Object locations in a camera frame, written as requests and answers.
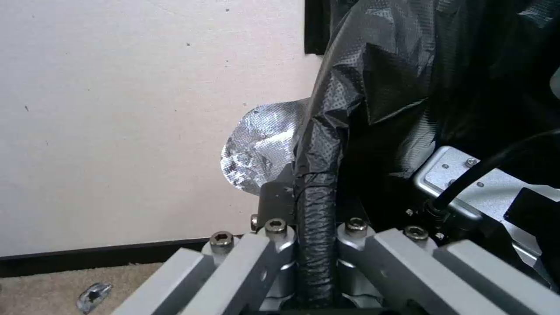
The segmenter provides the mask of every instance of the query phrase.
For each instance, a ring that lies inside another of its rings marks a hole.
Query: bolt head
[[[264,224],[264,229],[267,233],[283,234],[286,232],[286,221],[279,218],[270,219]]]
[[[251,215],[251,231],[256,231],[256,224],[258,222],[259,216],[256,214]]]
[[[410,225],[404,228],[404,235],[415,242],[428,239],[428,231],[416,225]]]
[[[352,237],[365,237],[367,235],[367,224],[359,217],[353,217],[345,225],[346,234]]]
[[[234,236],[228,231],[219,231],[210,237],[210,248],[214,253],[226,254],[234,247]]]
[[[470,157],[470,158],[468,158],[468,159],[465,161],[465,165],[466,165],[466,167],[468,167],[468,168],[471,168],[471,167],[473,167],[473,166],[475,166],[475,165],[477,165],[477,164],[478,164],[478,160],[475,159],[475,158],[473,158],[473,157]]]

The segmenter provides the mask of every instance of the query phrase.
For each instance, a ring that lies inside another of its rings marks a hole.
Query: small foil piece
[[[82,314],[87,315],[103,302],[112,288],[113,285],[108,283],[95,283],[80,294],[76,306]]]
[[[236,188],[259,195],[293,160],[308,99],[265,104],[239,121],[222,149],[220,164]]]

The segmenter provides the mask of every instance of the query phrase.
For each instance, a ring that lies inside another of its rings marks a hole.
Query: black cable
[[[486,175],[491,170],[499,167],[503,162],[511,158],[520,150],[526,148],[533,141],[540,140],[543,137],[560,135],[560,128],[550,131],[537,133],[528,138],[506,147],[498,153],[484,159],[461,175],[453,184],[445,189],[433,202],[432,207],[438,211],[445,211],[447,206],[461,193],[466,187],[476,182],[479,178]]]

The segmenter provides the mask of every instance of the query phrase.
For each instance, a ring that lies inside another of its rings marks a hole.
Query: aluminum foil
[[[258,196],[260,186],[293,160],[307,100],[260,105],[243,116],[220,159],[233,186]]]

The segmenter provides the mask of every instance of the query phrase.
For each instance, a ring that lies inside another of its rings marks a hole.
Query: textured plastic wrap
[[[352,7],[331,36],[296,149],[304,307],[338,299],[334,238],[342,166],[366,199],[390,212],[403,199],[399,183],[434,147],[467,147],[484,157],[560,124],[557,103],[532,98],[538,81],[549,75],[548,86],[558,67],[548,45],[558,38],[558,13],[553,1],[360,0]]]

